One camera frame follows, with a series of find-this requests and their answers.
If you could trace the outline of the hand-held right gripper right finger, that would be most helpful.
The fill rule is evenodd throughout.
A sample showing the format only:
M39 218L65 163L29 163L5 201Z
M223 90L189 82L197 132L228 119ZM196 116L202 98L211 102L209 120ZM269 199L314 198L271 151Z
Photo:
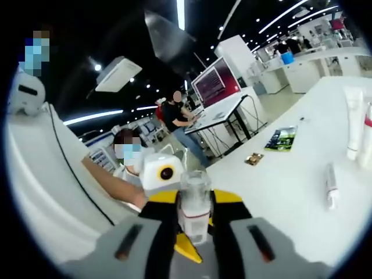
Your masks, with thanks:
M253 217L242 199L211 191L213 244L220 278L327 278L331 268L310 262L293 241L262 217Z

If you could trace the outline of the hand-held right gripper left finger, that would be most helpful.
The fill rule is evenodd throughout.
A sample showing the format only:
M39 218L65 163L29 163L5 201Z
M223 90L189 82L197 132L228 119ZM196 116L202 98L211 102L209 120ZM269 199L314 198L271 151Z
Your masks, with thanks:
M95 249L63 265L68 278L169 278L178 231L176 190L149 197L141 213L102 234Z

